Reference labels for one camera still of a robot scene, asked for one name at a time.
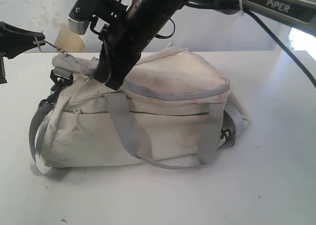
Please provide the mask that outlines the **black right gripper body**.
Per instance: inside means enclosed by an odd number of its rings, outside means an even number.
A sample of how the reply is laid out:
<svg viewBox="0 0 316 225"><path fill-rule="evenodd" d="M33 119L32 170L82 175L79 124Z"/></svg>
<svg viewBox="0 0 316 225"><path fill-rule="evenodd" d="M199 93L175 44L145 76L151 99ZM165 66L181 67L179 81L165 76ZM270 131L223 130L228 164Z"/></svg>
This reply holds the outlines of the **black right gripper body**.
<svg viewBox="0 0 316 225"><path fill-rule="evenodd" d="M114 65L115 59L134 65L141 52L180 9L179 0L132 0L127 9L102 30L99 65Z"/></svg>

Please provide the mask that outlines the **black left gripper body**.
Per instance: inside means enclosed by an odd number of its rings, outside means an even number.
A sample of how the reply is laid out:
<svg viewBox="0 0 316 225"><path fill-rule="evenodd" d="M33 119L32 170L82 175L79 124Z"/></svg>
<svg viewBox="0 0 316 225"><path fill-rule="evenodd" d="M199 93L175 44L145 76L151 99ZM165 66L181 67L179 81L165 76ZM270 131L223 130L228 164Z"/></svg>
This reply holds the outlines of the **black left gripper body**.
<svg viewBox="0 0 316 225"><path fill-rule="evenodd" d="M4 58L0 56L0 84L7 84L5 67L4 67Z"/></svg>

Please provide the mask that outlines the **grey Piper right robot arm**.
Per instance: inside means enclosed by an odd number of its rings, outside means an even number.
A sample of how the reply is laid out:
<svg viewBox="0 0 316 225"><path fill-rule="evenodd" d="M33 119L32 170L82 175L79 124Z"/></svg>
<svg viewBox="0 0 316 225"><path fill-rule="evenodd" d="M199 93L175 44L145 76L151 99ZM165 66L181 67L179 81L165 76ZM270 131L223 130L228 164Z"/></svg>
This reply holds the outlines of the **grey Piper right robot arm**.
<svg viewBox="0 0 316 225"><path fill-rule="evenodd" d="M316 0L99 0L94 15L108 23L99 34L102 48L94 79L119 89L141 52L182 7L224 14L244 12L259 22L268 17L308 34L316 33Z"/></svg>

